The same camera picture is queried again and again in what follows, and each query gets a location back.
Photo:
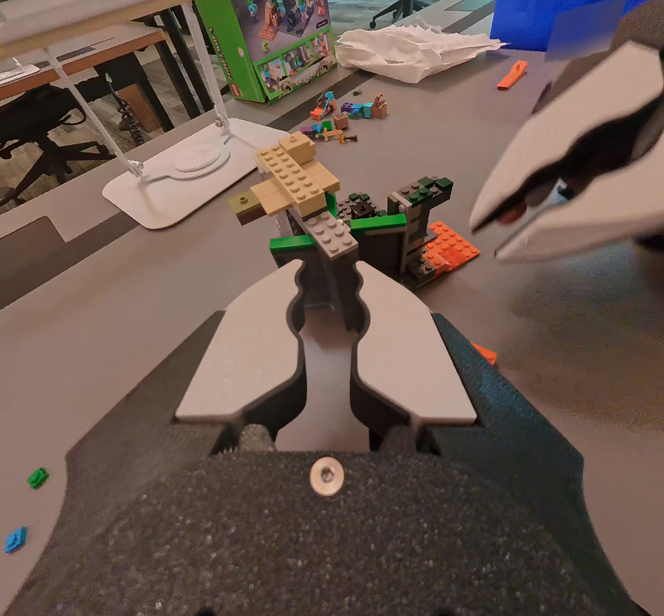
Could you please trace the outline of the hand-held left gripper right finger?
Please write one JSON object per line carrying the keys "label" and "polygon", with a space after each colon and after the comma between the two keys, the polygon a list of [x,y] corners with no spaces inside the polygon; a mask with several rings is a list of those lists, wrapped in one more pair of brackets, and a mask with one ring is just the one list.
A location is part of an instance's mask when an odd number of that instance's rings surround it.
{"label": "hand-held left gripper right finger", "polygon": [[476,409],[432,312],[410,290],[356,263],[365,325],[353,347],[351,407],[366,426],[470,426]]}

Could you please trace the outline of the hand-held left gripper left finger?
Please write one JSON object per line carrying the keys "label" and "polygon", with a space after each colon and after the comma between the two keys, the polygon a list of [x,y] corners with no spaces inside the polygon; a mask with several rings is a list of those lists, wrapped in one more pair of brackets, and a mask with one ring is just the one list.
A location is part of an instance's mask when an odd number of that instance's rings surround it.
{"label": "hand-held left gripper left finger", "polygon": [[294,259],[227,307],[176,410],[178,421],[289,423],[306,403],[302,276]]}

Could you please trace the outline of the orange brick separator tool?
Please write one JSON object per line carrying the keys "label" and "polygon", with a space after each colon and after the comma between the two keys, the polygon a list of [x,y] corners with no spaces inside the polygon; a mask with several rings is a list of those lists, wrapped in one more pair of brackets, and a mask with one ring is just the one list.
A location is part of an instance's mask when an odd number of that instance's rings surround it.
{"label": "orange brick separator tool", "polygon": [[496,86],[497,89],[499,91],[510,90],[522,77],[524,77],[527,70],[528,62],[526,60],[516,61],[505,77],[500,82],[498,82]]}

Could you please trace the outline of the small white book stand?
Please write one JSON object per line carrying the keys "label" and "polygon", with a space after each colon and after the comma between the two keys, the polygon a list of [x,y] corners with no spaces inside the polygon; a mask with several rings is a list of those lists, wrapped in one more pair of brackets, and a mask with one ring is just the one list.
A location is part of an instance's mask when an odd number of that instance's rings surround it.
{"label": "small white book stand", "polygon": [[1,86],[18,81],[40,71],[34,64],[21,64],[16,58],[10,57],[1,60]]}

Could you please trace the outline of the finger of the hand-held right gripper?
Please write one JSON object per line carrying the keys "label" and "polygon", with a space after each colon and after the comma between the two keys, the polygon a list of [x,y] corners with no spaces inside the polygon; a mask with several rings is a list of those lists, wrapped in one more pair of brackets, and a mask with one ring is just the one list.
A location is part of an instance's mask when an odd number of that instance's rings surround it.
{"label": "finger of the hand-held right gripper", "polygon": [[583,139],[637,114],[662,91],[659,51],[634,41],[623,44],[522,125],[477,197],[471,230],[496,221],[545,186]]}
{"label": "finger of the hand-held right gripper", "polygon": [[553,260],[663,233],[663,152],[595,178],[576,198],[535,216],[495,250],[502,263]]}

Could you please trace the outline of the crumpled white paper bag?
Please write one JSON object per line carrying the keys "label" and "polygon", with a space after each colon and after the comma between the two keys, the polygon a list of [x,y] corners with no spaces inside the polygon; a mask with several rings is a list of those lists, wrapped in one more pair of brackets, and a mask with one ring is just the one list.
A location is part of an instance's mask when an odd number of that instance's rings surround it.
{"label": "crumpled white paper bag", "polygon": [[486,34],[445,32],[420,19],[380,30],[344,32],[335,50],[338,63],[395,81],[417,84],[428,76],[499,50],[507,43]]}

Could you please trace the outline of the brick building model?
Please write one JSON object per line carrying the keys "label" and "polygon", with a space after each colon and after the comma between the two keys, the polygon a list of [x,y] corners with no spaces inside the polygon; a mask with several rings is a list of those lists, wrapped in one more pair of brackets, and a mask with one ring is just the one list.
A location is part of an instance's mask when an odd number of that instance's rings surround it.
{"label": "brick building model", "polygon": [[416,179],[389,194],[381,209],[368,194],[337,200],[339,180],[315,155],[313,140],[302,132],[257,150],[261,182],[230,199],[241,224],[263,216],[285,221],[286,235],[270,240],[278,266],[306,253],[319,263],[355,259],[417,290],[480,256],[447,224],[430,220],[452,196],[448,178]]}

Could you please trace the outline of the pile of small brick figures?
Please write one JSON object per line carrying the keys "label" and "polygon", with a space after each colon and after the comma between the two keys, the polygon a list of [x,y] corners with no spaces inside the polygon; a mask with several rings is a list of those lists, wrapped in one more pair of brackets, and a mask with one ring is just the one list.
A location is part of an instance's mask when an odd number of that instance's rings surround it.
{"label": "pile of small brick figures", "polygon": [[353,121],[384,120],[387,115],[388,105],[382,93],[370,102],[342,102],[341,106],[337,106],[334,93],[330,90],[318,97],[317,106],[310,114],[313,122],[300,127],[299,132],[314,141],[339,141],[342,132],[353,134],[350,132]]}

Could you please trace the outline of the brown top office desk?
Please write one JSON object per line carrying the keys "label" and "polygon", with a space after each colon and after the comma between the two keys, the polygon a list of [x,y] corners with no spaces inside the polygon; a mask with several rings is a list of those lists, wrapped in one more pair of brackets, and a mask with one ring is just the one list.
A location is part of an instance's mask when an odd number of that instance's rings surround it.
{"label": "brown top office desk", "polygon": [[52,52],[69,76],[94,70],[99,77],[110,75],[116,91],[133,86],[130,100],[137,99],[139,117],[147,118],[148,131],[174,128],[170,117],[152,88],[136,52],[151,45],[165,44],[162,30],[129,22],[66,40],[52,47]]}

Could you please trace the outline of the toy brick set box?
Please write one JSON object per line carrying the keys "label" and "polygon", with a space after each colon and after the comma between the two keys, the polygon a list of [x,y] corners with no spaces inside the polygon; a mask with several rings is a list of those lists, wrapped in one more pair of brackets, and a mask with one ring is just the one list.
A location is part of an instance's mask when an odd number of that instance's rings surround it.
{"label": "toy brick set box", "polygon": [[336,66],[328,0],[196,0],[233,97],[270,104]]}

